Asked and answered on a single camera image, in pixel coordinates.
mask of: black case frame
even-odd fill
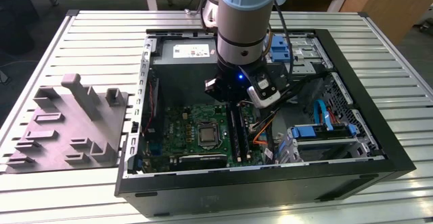
[[[156,31],[178,33],[203,30],[148,30],[147,32]],[[218,212],[338,200],[352,196],[378,181],[394,179],[416,169],[329,31],[290,29],[289,32],[315,34],[354,101],[353,109],[361,112],[386,159],[297,167],[263,167],[261,170],[122,178],[126,150],[123,148],[115,196],[126,198],[144,216]]]

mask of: power supply label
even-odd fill
[[[209,44],[178,44],[174,46],[174,58],[210,57]]]

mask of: metal slatted table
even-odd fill
[[[432,89],[369,18],[357,13],[285,13],[290,28],[327,29],[405,146],[417,170],[344,201],[167,217],[174,222],[424,223],[433,217]],[[282,28],[278,15],[270,24]],[[146,30],[199,28],[182,12],[82,11],[67,16],[0,130],[0,172],[24,134],[39,86],[60,85],[79,73],[96,92],[119,87],[134,101]],[[127,109],[126,118],[131,115]],[[124,122],[124,132],[131,127]],[[148,221],[114,197],[118,169],[0,175],[0,223],[132,223]]]

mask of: green circuit board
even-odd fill
[[[253,107],[242,108],[246,126],[255,122]],[[168,171],[167,157],[184,155],[227,155],[227,167],[262,165],[259,147],[250,147],[251,159],[238,162],[233,158],[230,132],[227,124],[226,105],[191,105],[186,107],[167,107],[164,115],[164,139],[159,157],[152,158],[151,165],[156,172]],[[217,130],[217,145],[199,145],[202,127],[214,127]]]

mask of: motherboard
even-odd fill
[[[254,107],[242,107],[243,123],[247,129],[255,122]],[[164,111],[163,140],[146,144],[146,154],[151,172],[174,170],[179,161],[199,162],[203,157],[213,158],[210,162],[221,160],[218,167],[238,167],[262,165],[262,149],[250,145],[250,158],[241,161],[233,154],[230,138],[230,121],[226,105],[191,105],[184,107],[167,107]],[[179,170],[194,170],[194,167]]]

